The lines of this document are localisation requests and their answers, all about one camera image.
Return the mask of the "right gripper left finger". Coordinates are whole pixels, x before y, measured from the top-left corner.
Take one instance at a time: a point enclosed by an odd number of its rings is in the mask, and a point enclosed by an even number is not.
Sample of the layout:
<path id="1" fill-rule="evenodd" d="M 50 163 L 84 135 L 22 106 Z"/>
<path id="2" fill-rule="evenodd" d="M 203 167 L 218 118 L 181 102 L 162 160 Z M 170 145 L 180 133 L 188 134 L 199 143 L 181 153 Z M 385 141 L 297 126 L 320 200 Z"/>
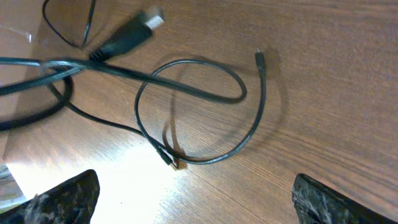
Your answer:
<path id="1" fill-rule="evenodd" d="M 1 214 L 1 223 L 89 224 L 100 195 L 97 173 L 88 169 Z"/>

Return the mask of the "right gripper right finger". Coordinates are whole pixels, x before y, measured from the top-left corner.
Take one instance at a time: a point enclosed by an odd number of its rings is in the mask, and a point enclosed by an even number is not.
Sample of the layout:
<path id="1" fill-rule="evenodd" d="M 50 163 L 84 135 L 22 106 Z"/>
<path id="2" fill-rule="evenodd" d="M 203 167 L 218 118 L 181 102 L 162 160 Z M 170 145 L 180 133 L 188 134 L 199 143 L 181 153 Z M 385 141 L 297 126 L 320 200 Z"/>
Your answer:
<path id="1" fill-rule="evenodd" d="M 297 174 L 292 201 L 300 224 L 397 224 L 307 174 Z"/>

